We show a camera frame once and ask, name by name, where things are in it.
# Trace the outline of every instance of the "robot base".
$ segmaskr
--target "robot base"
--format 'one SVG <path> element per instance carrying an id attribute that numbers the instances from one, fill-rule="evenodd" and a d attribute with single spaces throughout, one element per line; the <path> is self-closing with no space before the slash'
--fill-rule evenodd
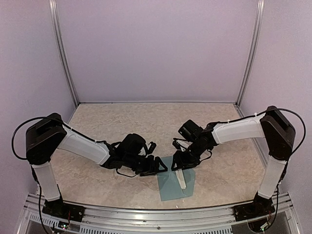
<path id="1" fill-rule="evenodd" d="M 85 208 L 74 204 L 63 202 L 62 197 L 55 201 L 45 201 L 42 213 L 68 221 L 81 222 Z"/>
<path id="2" fill-rule="evenodd" d="M 251 202 L 243 205 L 238 205 L 233 207 L 235 220 L 242 221 L 252 218 L 257 218 L 261 216 L 268 215 L 270 212 L 273 214 L 275 212 L 275 208 L 272 202 L 272 199 L 263 205 L 260 202 Z"/>

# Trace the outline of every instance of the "black mount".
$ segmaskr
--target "black mount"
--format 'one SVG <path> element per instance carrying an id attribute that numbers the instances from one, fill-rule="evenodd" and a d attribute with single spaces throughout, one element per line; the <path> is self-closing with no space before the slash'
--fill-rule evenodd
<path id="1" fill-rule="evenodd" d="M 55 201 L 45 201 L 42 213 L 68 221 L 81 222 L 85 208 L 83 206 L 63 202 L 62 196 Z"/>
<path id="2" fill-rule="evenodd" d="M 235 220 L 242 221 L 246 219 L 256 218 L 268 215 L 270 212 L 273 214 L 275 208 L 272 202 L 272 198 L 265 199 L 258 195 L 255 195 L 251 203 L 238 205 L 233 207 Z"/>
<path id="3" fill-rule="evenodd" d="M 62 121 L 59 114 L 48 116 Z M 51 119 L 43 119 L 26 131 L 26 158 L 31 165 L 42 165 L 51 160 L 51 156 L 66 136 L 62 124 Z"/>
<path id="4" fill-rule="evenodd" d="M 276 106 L 269 106 L 267 111 L 273 109 L 276 109 Z M 269 155 L 277 160 L 288 161 L 293 152 L 296 135 L 292 124 L 280 111 L 267 112 L 260 123 L 269 147 Z"/>

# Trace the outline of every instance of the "white rectangular object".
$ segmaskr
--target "white rectangular object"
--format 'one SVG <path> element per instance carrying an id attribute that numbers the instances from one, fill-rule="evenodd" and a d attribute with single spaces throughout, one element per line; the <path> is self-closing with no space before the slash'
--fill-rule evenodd
<path id="1" fill-rule="evenodd" d="M 186 183 L 185 183 L 182 169 L 176 170 L 175 174 L 176 174 L 177 180 L 179 181 L 181 189 L 186 189 Z"/>
<path id="2" fill-rule="evenodd" d="M 267 169 L 262 179 L 258 194 L 261 197 L 270 199 L 281 178 L 287 161 L 277 160 L 270 156 Z"/>
<path id="3" fill-rule="evenodd" d="M 264 137 L 260 119 L 264 114 L 232 123 L 218 123 L 212 132 L 217 144 L 232 140 Z"/>
<path id="4" fill-rule="evenodd" d="M 104 143 L 95 143 L 66 127 L 64 129 L 67 134 L 58 145 L 58 149 L 80 155 L 99 165 L 102 165 L 109 158 L 109 150 Z"/>

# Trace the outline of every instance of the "purple-tinted wall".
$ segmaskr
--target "purple-tinted wall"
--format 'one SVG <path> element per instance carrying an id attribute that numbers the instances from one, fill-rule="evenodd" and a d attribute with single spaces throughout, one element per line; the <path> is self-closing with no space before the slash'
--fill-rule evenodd
<path id="1" fill-rule="evenodd" d="M 58 1 L 79 99 L 236 101 L 257 0 Z"/>
<path id="2" fill-rule="evenodd" d="M 48 1 L 10 0 L 0 6 L 0 233 L 14 231 L 28 192 L 34 192 L 27 161 L 11 151 L 14 129 L 31 117 L 74 112 L 59 60 Z M 25 128 L 17 136 L 24 157 Z"/>
<path id="3" fill-rule="evenodd" d="M 298 112 L 307 125 L 307 138 L 292 156 L 281 188 L 289 192 L 304 234 L 312 230 L 312 1 L 266 0 L 259 44 L 246 94 L 244 114 L 268 105 Z M 297 141 L 302 127 L 296 127 Z M 265 152 L 267 146 L 261 145 Z"/>

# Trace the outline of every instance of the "beige tabletop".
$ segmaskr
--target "beige tabletop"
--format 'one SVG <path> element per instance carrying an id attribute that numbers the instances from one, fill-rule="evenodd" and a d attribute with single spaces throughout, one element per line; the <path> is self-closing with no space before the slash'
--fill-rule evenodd
<path id="1" fill-rule="evenodd" d="M 82 104 L 70 125 L 108 143 L 137 133 L 157 144 L 153 155 L 172 156 L 172 138 L 182 124 L 192 119 L 207 123 L 238 118 L 231 104 L 126 103 Z M 52 166 L 65 200 L 110 207 L 166 209 L 215 206 L 253 199 L 264 169 L 251 140 L 218 145 L 213 157 L 194 168 L 195 186 L 191 197 L 160 200 L 157 176 L 127 178 L 75 154 L 57 150 Z M 130 169 L 121 172 L 131 174 Z"/>

